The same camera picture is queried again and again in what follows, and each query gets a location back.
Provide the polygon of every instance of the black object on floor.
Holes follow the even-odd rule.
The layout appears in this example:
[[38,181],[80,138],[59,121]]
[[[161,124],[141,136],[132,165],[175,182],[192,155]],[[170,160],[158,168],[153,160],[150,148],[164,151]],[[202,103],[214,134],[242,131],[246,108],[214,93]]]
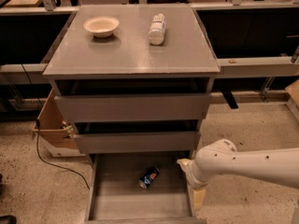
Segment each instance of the black object on floor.
[[0,217],[0,224],[16,224],[16,223],[17,223],[17,219],[12,215]]
[[232,108],[232,109],[237,109],[237,103],[235,101],[235,98],[231,92],[231,90],[221,90],[221,93],[223,94],[227,104]]

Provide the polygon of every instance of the white bottle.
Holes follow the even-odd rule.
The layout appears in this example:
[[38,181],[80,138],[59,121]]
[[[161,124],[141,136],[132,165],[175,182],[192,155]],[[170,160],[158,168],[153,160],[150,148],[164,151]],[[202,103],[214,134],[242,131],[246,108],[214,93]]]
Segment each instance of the white bottle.
[[158,14],[153,17],[149,28],[149,42],[152,45],[160,45],[164,42],[166,29],[166,18],[163,14]]

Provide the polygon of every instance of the cabinet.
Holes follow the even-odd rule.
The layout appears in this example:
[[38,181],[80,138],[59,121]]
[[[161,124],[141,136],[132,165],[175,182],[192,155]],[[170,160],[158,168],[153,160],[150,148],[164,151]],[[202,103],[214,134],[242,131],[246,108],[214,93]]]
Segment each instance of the cabinet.
[[[148,31],[158,13],[167,29],[163,45],[152,46]],[[112,37],[83,29],[104,15],[120,21]],[[189,5],[80,8],[44,76],[93,166],[86,223],[198,223],[176,159],[197,149],[219,71]],[[151,165],[161,174],[143,190],[137,180]]]

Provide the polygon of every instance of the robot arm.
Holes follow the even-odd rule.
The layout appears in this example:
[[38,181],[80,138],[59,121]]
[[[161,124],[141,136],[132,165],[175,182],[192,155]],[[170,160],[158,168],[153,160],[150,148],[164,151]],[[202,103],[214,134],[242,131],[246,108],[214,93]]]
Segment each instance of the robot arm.
[[237,152],[221,139],[201,148],[194,160],[178,160],[193,189],[207,185],[214,175],[242,175],[299,189],[299,148]]

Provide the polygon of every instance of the brown box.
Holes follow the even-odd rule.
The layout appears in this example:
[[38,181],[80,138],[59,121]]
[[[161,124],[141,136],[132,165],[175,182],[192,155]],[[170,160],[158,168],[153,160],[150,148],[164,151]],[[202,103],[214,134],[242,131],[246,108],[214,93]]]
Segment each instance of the brown box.
[[[54,91],[51,91],[37,118],[40,122],[39,134],[53,147],[78,149],[74,139],[70,137],[68,129],[62,128],[62,121],[64,118],[55,103],[54,97],[55,93]],[[34,126],[33,131],[38,133],[36,125]]]

